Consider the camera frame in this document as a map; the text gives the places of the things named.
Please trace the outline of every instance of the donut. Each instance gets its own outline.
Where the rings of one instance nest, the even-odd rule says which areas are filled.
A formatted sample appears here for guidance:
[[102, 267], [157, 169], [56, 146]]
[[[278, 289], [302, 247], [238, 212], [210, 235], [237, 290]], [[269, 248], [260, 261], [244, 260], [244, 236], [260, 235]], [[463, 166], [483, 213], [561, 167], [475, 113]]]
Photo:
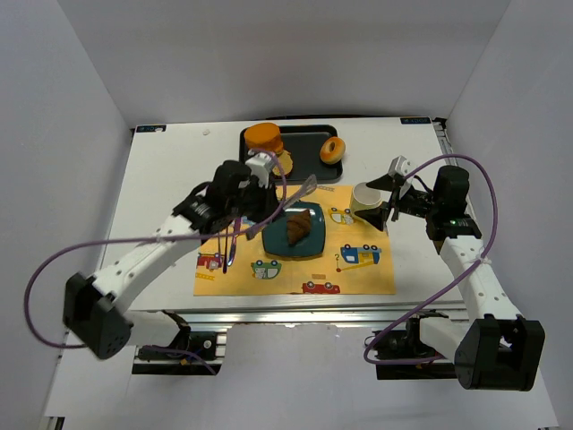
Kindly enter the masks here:
[[346, 151], [346, 144], [339, 137], [331, 137], [324, 142], [321, 148], [321, 160], [326, 164], [335, 164], [342, 160]]

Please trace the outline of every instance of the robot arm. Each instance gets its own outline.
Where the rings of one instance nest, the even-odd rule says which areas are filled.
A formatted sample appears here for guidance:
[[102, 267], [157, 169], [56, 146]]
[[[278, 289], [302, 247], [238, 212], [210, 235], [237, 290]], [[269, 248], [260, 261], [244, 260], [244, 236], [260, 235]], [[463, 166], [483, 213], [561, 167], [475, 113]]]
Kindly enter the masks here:
[[[73, 275], [65, 287], [64, 324], [100, 359], [125, 345], [175, 346], [190, 330], [183, 319], [166, 312], [130, 312], [129, 306], [163, 271], [201, 245], [199, 238], [170, 237], [213, 235], [242, 216], [254, 222], [268, 218], [278, 207], [276, 187], [269, 181], [272, 167], [264, 153], [245, 164], [225, 161], [211, 183], [173, 209], [156, 231], [157, 241], [137, 245], [88, 278]], [[205, 187], [205, 195], [199, 195]]]
[[[392, 161], [389, 173], [368, 186], [391, 192], [389, 202], [357, 216], [383, 230], [404, 212], [426, 219], [426, 233], [454, 278], [475, 263], [483, 250], [482, 234], [466, 214], [469, 174], [456, 166], [442, 167], [433, 190], [417, 191], [405, 180], [415, 165], [404, 157]], [[528, 391], [533, 387], [544, 331], [526, 320], [511, 303], [489, 263], [482, 263], [458, 284], [470, 328], [434, 312], [406, 326], [409, 339], [427, 345], [454, 363], [464, 388]]]

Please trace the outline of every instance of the yellow placemat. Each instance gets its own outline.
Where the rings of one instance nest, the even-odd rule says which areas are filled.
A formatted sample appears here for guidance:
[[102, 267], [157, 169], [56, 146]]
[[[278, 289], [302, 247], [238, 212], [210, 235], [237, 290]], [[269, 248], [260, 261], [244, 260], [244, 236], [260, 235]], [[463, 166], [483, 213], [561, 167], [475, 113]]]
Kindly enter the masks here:
[[[297, 189], [297, 185], [290, 185], [287, 195]], [[266, 254], [262, 233], [251, 241], [239, 236], [235, 261], [223, 274], [218, 241], [203, 244], [197, 260], [195, 296], [395, 294], [388, 235], [345, 212], [351, 190], [348, 185], [321, 186], [303, 198], [317, 202], [324, 212], [326, 242], [320, 257], [293, 259]], [[224, 252], [225, 239], [221, 239]]]

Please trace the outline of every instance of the black tray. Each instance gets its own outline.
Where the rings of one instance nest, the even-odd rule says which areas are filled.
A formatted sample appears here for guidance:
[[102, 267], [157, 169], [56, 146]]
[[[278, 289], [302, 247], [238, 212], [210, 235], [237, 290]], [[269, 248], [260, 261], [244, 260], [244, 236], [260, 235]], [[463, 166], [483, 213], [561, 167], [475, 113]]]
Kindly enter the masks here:
[[[290, 152], [293, 159], [293, 171], [287, 182], [301, 183], [312, 173], [319, 182], [334, 182], [342, 175], [342, 161], [331, 165], [321, 161], [324, 142], [338, 136], [337, 129], [332, 125], [282, 125], [279, 129], [285, 150]], [[247, 155], [249, 149], [244, 144], [245, 131], [246, 128], [242, 130], [239, 141], [239, 160], [242, 162], [250, 158]]]

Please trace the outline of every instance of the teal plate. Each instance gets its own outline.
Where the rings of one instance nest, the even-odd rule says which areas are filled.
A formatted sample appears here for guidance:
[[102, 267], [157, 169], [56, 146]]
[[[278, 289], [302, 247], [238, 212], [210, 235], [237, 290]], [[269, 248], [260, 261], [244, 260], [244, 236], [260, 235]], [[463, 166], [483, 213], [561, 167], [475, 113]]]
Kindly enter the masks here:
[[[311, 212], [311, 233], [295, 245], [288, 244], [287, 219], [296, 212]], [[262, 230], [262, 246], [265, 253], [280, 257], [313, 257], [322, 254], [326, 239], [324, 214], [318, 203], [296, 202], [285, 210], [285, 214]]]

